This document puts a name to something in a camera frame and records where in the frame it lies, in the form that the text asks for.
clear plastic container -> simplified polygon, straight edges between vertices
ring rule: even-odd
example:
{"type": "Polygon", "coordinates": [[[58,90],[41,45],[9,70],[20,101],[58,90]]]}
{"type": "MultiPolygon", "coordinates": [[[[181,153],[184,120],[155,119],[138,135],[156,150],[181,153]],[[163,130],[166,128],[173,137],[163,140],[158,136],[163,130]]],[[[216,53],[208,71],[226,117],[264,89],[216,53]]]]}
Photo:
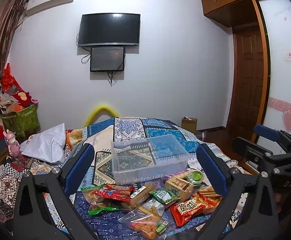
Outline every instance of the clear plastic container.
{"type": "Polygon", "coordinates": [[[112,173],[117,185],[161,178],[182,171],[189,153],[172,135],[111,143],[112,173]]]}

pink figurine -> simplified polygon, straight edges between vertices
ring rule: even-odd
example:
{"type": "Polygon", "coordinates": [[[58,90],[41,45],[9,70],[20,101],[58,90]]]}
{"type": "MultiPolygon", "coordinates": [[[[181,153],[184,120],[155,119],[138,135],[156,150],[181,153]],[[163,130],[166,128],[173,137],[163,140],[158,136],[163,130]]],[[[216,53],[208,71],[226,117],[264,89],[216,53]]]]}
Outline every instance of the pink figurine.
{"type": "Polygon", "coordinates": [[[4,131],[4,137],[8,144],[9,154],[13,157],[14,160],[17,160],[21,152],[19,143],[16,140],[14,133],[10,132],[9,130],[7,130],[7,132],[4,131]]]}

wooden floor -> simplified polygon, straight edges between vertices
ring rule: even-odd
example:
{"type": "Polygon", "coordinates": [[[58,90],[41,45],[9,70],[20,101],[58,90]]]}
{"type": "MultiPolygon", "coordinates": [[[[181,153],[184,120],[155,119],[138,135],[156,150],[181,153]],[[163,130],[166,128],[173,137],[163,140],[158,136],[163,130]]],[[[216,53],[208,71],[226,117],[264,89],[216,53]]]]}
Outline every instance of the wooden floor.
{"type": "Polygon", "coordinates": [[[243,158],[233,152],[232,150],[232,140],[233,138],[230,136],[230,134],[225,130],[218,130],[218,131],[212,131],[207,132],[206,139],[204,141],[209,143],[215,143],[222,152],[227,155],[229,158],[233,160],[237,160],[239,162],[239,165],[243,167],[246,171],[255,174],[255,172],[245,164],[245,161],[243,158]]]}

paper sign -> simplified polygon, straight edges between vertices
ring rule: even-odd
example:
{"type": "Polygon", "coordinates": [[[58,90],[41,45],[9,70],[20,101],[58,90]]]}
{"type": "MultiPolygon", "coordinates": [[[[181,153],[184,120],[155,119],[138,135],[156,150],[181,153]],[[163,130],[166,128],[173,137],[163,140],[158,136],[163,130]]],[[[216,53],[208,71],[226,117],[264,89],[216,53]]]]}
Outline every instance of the paper sign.
{"type": "Polygon", "coordinates": [[[285,52],[284,60],[291,61],[291,52],[285,52]]]}

blanket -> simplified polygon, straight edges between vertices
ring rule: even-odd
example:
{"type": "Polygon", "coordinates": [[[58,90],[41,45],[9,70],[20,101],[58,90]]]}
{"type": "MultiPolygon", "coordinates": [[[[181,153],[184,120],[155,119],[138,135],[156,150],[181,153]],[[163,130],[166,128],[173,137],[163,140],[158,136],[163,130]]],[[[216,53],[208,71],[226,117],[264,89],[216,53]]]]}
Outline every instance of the blanket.
{"type": "MultiPolygon", "coordinates": [[[[15,197],[23,172],[31,171],[32,174],[36,175],[48,173],[56,166],[62,168],[66,161],[74,156],[84,144],[89,143],[95,149],[95,158],[87,170],[79,188],[115,183],[112,174],[111,142],[155,137],[166,134],[174,135],[186,151],[189,152],[191,158],[188,161],[188,166],[204,172],[195,155],[196,148],[203,142],[197,139],[194,134],[182,129],[169,120],[139,117],[111,118],[82,129],[67,130],[65,161],[62,164],[51,165],[34,158],[27,158],[25,164],[21,168],[18,167],[16,169],[14,165],[8,163],[0,169],[0,221],[5,224],[8,220],[13,218],[15,197]]],[[[237,167],[244,172],[244,170],[238,166],[237,161],[231,160],[225,156],[215,144],[207,143],[207,145],[214,154],[222,158],[229,167],[237,167]]],[[[207,178],[204,182],[210,185],[207,178]]],[[[142,185],[142,182],[137,183],[135,187],[138,188],[142,185]]],[[[118,222],[118,219],[123,216],[121,212],[104,212],[95,216],[89,215],[89,204],[85,201],[80,189],[78,189],[75,195],[70,196],[70,199],[85,223],[87,223],[90,228],[97,230],[100,238],[112,239],[114,237],[119,237],[126,240],[143,239],[137,232],[133,232],[133,230],[124,227],[124,225],[118,222]]],[[[226,230],[232,229],[236,224],[245,203],[246,196],[243,194],[241,199],[242,201],[239,202],[237,209],[234,211],[233,217],[226,227],[226,230]]],[[[56,226],[60,230],[67,232],[49,194],[45,194],[45,200],[56,226]]],[[[166,219],[171,220],[171,223],[174,223],[169,211],[166,211],[164,216],[166,216],[166,219]]],[[[209,216],[194,218],[182,228],[175,227],[175,230],[170,232],[170,234],[177,233],[192,226],[201,225],[208,218],[209,216]]]]}

